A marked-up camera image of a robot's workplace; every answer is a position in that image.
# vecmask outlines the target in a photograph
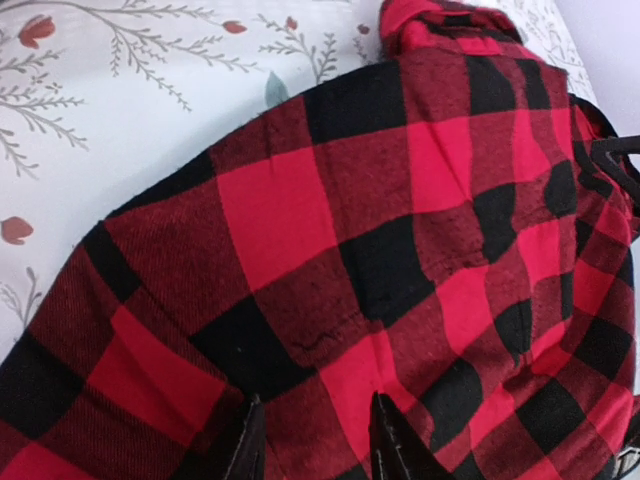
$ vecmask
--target green leaf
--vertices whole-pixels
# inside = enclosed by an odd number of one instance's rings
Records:
[[[289,99],[289,91],[284,82],[275,73],[269,74],[265,92],[265,102],[268,108],[274,108]]]

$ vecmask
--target plaid flannel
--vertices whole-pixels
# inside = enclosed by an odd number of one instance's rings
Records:
[[[0,480],[195,479],[247,395],[268,479],[370,477],[391,396],[456,478],[609,478],[632,418],[612,134],[500,13],[393,0],[395,58],[98,224],[0,367]]]

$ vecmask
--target red square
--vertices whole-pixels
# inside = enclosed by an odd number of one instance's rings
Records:
[[[622,447],[627,425],[631,421],[633,395],[629,390],[612,383],[587,418],[612,452]]]
[[[571,110],[555,108],[551,111],[556,139],[566,158],[573,158],[573,135],[571,133]]]
[[[88,379],[119,407],[189,445],[225,385],[170,351],[121,307],[114,338]]]
[[[94,477],[37,443],[31,443],[21,450],[7,469],[0,473],[0,480],[42,480],[46,478],[92,480]]]
[[[622,245],[631,245],[629,219],[623,212],[612,207],[609,202],[604,204],[602,215],[600,215],[596,224],[596,230],[617,240]]]
[[[473,148],[469,120],[421,122],[407,130],[414,212],[447,210],[470,200]]]
[[[540,280],[561,275],[559,226],[556,220],[528,228],[518,237],[520,256],[527,267],[531,286]]]
[[[502,53],[498,43],[489,37],[458,37],[456,40],[462,49],[462,53],[466,55],[487,56],[500,55]]]
[[[471,448],[475,448],[498,425],[515,412],[515,401],[502,386],[487,398],[469,422]]]
[[[342,429],[358,460],[369,453],[371,399],[387,393],[406,413],[416,399],[396,376],[393,352],[386,332],[364,338],[320,372]]]
[[[493,325],[485,290],[487,271],[488,267],[459,270],[438,287],[447,340],[458,355]]]
[[[553,463],[548,458],[543,458],[533,467],[529,468],[518,480],[563,480]]]
[[[513,173],[516,182],[531,182],[551,170],[551,162],[533,136],[532,114],[529,110],[516,110],[513,129]],[[545,125],[536,126],[544,131]]]
[[[593,268],[578,258],[573,273],[573,304],[589,315],[597,316],[615,277]]]
[[[224,174],[218,188],[253,291],[337,244],[311,148]]]

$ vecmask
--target bed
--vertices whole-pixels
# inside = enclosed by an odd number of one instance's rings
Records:
[[[0,1],[0,362],[97,220],[261,112],[378,60],[380,0],[209,3]],[[596,102],[553,0],[469,3],[504,10]]]

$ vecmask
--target buffalo check shirt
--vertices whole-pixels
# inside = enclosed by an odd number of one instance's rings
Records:
[[[249,395],[268,480],[366,480],[374,392],[457,479],[610,478],[637,423],[612,129],[499,12],[391,0],[381,33],[391,60],[91,230],[0,366],[0,480],[209,478]]]

